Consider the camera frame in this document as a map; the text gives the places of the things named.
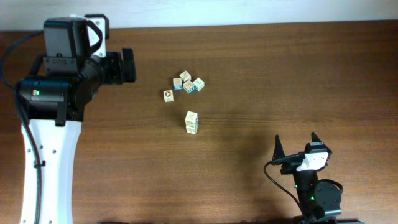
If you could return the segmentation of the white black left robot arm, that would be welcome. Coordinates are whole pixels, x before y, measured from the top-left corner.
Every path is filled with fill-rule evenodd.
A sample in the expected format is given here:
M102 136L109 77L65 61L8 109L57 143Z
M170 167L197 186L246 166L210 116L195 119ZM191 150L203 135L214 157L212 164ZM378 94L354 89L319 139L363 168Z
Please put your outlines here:
M45 53L14 89L25 147L22 223L71 223L73 164L85 106L102 85L136 81L134 53L106 50L109 19L47 19Z

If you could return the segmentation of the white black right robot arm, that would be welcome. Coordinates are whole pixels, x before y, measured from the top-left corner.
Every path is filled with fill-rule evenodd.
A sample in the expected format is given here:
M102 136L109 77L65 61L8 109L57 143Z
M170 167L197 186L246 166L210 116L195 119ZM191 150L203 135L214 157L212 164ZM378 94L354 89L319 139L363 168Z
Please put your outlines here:
M285 155L279 136L275 137L272 159L264 168L281 166L282 175L292 175L297 196L283 188L268 173L265 175L298 205L301 215L293 217L294 223L360 223L355 219L337 219L341 215L343 186L334 180L318 178L318 173L327 167L331 155L331 149L314 132L304 151L289 156Z

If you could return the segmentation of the wooden block yellow letter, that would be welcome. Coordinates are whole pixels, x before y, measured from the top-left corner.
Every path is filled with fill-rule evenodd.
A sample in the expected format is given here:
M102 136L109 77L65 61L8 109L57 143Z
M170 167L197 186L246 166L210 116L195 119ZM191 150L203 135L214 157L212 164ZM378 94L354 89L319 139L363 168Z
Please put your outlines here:
M187 133L190 133L190 134L196 134L198 131L198 127L197 126L194 126L194 127L186 126L186 131L187 131Z

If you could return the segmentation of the wooden block green N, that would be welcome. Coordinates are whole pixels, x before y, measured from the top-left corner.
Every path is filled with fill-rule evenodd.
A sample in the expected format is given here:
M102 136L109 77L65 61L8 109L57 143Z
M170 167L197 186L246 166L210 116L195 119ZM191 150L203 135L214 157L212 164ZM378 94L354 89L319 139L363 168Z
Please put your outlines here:
M197 127L198 125L198 114L192 111L187 111L187 115L185 117L185 124L189 127Z

